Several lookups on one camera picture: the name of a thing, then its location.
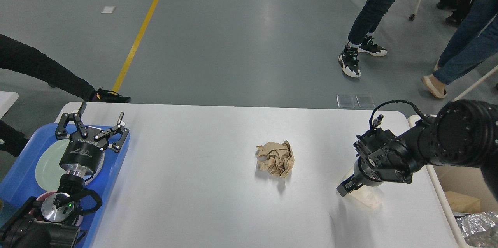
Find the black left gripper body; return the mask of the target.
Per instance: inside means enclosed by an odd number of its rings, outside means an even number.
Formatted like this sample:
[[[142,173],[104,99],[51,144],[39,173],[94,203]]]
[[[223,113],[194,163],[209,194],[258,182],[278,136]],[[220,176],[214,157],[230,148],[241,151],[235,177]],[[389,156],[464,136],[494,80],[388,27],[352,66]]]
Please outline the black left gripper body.
[[[70,136],[69,143],[59,166],[69,171],[80,172],[80,176],[98,175],[102,169],[107,140],[95,141],[94,137]]]

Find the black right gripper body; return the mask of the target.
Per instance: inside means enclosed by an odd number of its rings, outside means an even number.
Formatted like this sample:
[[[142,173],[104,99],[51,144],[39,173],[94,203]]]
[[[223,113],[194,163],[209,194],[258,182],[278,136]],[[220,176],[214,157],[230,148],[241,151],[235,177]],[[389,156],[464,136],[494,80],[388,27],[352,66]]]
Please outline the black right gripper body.
[[[352,180],[357,186],[380,186],[385,182],[362,157],[354,164]]]

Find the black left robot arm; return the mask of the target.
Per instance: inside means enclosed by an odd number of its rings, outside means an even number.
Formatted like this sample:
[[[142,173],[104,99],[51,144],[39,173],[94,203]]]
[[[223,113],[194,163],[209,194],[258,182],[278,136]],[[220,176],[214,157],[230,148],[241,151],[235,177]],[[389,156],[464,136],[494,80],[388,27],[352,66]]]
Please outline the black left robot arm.
[[[119,175],[130,130],[82,122],[86,108],[38,129],[1,182],[2,248],[88,248]]]

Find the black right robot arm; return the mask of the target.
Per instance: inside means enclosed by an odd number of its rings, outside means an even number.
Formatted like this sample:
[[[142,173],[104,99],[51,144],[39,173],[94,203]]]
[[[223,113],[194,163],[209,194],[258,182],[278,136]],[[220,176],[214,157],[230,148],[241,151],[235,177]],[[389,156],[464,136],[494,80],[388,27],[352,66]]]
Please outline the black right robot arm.
[[[357,161],[353,174],[337,186],[345,195],[362,186],[383,182],[412,182],[413,173],[423,166],[472,167],[481,170],[484,182],[497,197],[498,107],[477,100],[447,103],[436,116],[424,115],[407,101],[420,120],[395,136],[379,126],[384,118],[373,115],[369,129],[354,143]]]

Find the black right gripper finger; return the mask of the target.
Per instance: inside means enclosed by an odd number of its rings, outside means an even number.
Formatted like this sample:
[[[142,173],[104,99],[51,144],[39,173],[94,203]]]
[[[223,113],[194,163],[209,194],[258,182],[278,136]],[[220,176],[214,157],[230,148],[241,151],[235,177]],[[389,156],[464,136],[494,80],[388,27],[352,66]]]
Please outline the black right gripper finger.
[[[362,176],[350,176],[349,178],[342,181],[336,188],[337,192],[342,198],[344,198],[349,193],[360,189],[364,184],[364,178]]]

